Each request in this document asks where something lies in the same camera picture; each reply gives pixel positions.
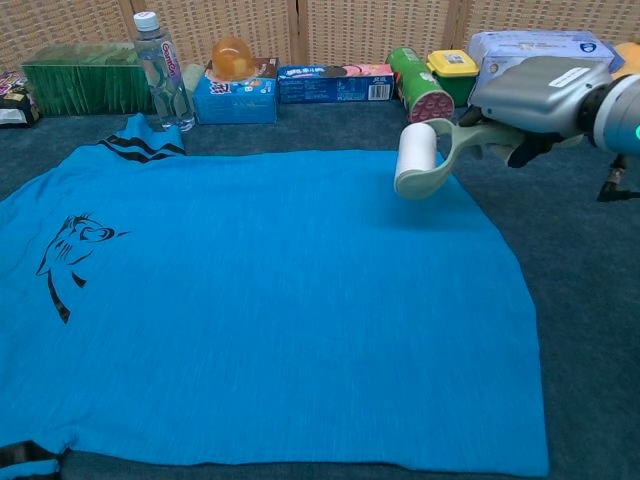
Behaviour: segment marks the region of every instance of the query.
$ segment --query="blue box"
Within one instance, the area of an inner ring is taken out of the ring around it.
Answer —
[[[193,91],[198,123],[275,123],[277,115],[277,58],[256,58],[256,73],[244,82],[221,82],[211,62]]]
[[[304,65],[278,69],[281,103],[333,103],[390,100],[389,65]]]

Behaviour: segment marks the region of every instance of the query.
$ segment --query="bottle cap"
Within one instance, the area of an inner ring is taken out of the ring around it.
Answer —
[[[150,32],[160,28],[155,12],[140,12],[133,16],[133,21],[139,32]]]

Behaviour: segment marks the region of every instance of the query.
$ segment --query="green box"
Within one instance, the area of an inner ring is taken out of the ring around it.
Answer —
[[[154,111],[131,43],[46,47],[22,70],[44,115]]]

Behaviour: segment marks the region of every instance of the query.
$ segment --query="yellow container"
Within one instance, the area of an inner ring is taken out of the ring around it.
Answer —
[[[462,50],[437,50],[427,56],[427,67],[456,107],[467,105],[478,76],[478,66],[469,55]]]

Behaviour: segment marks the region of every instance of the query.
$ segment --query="pringles can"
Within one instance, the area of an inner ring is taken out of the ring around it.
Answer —
[[[427,64],[409,47],[395,49],[387,57],[394,73],[396,92],[402,101],[409,122],[424,122],[433,118],[453,117],[454,102]]]

